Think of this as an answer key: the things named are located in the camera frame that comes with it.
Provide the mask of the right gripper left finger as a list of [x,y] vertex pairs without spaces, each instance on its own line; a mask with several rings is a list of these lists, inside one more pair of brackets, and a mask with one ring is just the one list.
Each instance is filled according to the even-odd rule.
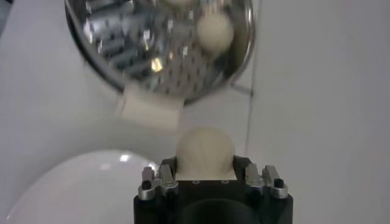
[[142,201],[149,201],[155,199],[157,194],[163,197],[177,195],[179,182],[175,179],[176,170],[176,157],[164,159],[157,173],[151,166],[145,167],[141,174],[141,185],[138,187],[138,198]]

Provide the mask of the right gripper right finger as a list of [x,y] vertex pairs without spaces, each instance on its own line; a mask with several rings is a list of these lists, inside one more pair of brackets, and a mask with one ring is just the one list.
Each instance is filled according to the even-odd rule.
[[259,170],[249,158],[235,155],[233,169],[236,178],[244,181],[250,191],[257,191],[262,196],[281,200],[288,198],[288,186],[275,166],[266,165]]

